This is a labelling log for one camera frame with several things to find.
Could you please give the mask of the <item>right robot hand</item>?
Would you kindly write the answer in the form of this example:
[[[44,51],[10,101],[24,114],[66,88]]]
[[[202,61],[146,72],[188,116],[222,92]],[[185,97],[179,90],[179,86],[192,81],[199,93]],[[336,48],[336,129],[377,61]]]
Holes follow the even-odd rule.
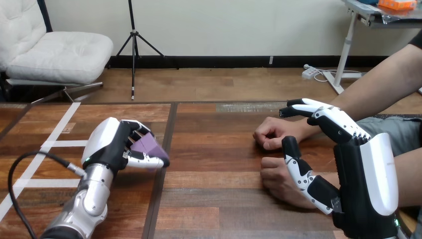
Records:
[[[313,172],[295,137],[282,139],[285,164],[301,194],[331,215],[334,226],[348,238],[396,238],[399,190],[390,136],[373,136],[340,108],[307,98],[287,101],[279,115],[304,116],[335,143],[339,187]]]

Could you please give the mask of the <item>person's hand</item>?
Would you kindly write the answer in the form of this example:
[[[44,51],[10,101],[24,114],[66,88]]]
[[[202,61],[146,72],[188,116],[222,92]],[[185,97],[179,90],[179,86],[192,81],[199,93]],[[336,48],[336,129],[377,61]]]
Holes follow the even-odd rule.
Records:
[[[265,150],[275,150],[282,147],[282,139],[294,136],[302,141],[318,133],[315,126],[307,124],[306,119],[287,121],[273,117],[266,117],[253,133],[256,143]]]
[[[283,158],[263,157],[260,176],[263,187],[275,198],[297,208],[316,208],[295,185]]]

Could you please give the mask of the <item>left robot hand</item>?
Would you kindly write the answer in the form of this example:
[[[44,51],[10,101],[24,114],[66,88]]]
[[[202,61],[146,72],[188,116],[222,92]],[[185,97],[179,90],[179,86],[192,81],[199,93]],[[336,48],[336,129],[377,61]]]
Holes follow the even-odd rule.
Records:
[[[105,165],[114,175],[126,167],[160,169],[170,157],[154,133],[137,120],[109,117],[91,133],[81,159],[83,169]]]

